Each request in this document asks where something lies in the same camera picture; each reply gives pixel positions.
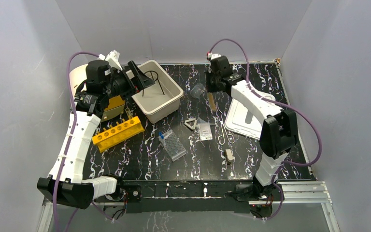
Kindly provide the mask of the clear acrylic tube rack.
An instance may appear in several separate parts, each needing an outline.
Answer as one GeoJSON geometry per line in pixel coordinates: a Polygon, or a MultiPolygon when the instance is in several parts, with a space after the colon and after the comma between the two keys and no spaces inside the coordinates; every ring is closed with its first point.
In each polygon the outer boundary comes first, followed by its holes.
{"type": "Polygon", "coordinates": [[[165,133],[167,134],[166,138],[163,140],[159,139],[159,141],[163,145],[163,148],[171,161],[177,161],[179,158],[187,154],[187,150],[173,130],[168,130],[165,133]]]}

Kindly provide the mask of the clear plastic funnel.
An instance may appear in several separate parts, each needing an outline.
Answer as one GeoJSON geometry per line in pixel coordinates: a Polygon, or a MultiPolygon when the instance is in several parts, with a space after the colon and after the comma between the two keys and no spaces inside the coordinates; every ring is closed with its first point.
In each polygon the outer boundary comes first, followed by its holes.
{"type": "Polygon", "coordinates": [[[204,91],[205,85],[203,85],[202,83],[196,83],[194,87],[191,89],[190,95],[192,98],[199,99],[204,91]]]}

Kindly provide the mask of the test tube brush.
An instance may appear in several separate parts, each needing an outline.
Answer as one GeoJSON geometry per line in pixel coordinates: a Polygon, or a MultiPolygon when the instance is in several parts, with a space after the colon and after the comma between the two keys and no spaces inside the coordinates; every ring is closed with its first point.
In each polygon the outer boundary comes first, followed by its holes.
{"type": "Polygon", "coordinates": [[[220,127],[221,122],[222,122],[223,112],[218,108],[218,104],[215,101],[213,93],[208,92],[207,97],[208,97],[208,104],[212,112],[212,115],[214,117],[215,123],[217,126],[220,127]]]}

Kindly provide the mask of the yellow test tube rack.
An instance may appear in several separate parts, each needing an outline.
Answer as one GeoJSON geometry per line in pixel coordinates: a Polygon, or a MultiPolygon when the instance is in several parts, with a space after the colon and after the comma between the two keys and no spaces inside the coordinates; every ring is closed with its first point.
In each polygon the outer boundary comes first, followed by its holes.
{"type": "Polygon", "coordinates": [[[144,132],[144,128],[138,116],[122,122],[104,132],[92,137],[92,143],[96,145],[100,152],[144,132]]]}

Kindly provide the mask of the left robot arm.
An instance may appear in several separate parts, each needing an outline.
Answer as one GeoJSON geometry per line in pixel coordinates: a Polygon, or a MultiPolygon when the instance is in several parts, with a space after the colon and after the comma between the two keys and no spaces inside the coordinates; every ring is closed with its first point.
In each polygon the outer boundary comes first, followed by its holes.
{"type": "Polygon", "coordinates": [[[37,189],[53,204],[86,209],[94,199],[107,195],[123,199],[125,188],[114,175],[83,179],[83,167],[92,137],[101,123],[110,99],[129,98],[155,84],[134,61],[124,70],[106,60],[90,61],[84,81],[72,88],[70,123],[58,158],[37,189]]]}

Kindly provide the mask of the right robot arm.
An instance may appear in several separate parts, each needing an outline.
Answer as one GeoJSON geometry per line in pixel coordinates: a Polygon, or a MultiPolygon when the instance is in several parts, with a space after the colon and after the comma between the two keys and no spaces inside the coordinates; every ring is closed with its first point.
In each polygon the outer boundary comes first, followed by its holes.
{"type": "Polygon", "coordinates": [[[298,142],[296,114],[259,95],[249,80],[232,70],[226,56],[209,52],[207,60],[210,63],[205,72],[207,91],[227,93],[261,124],[259,143],[263,154],[254,177],[253,195],[265,200],[272,193],[270,185],[275,183],[278,169],[298,142]]]}

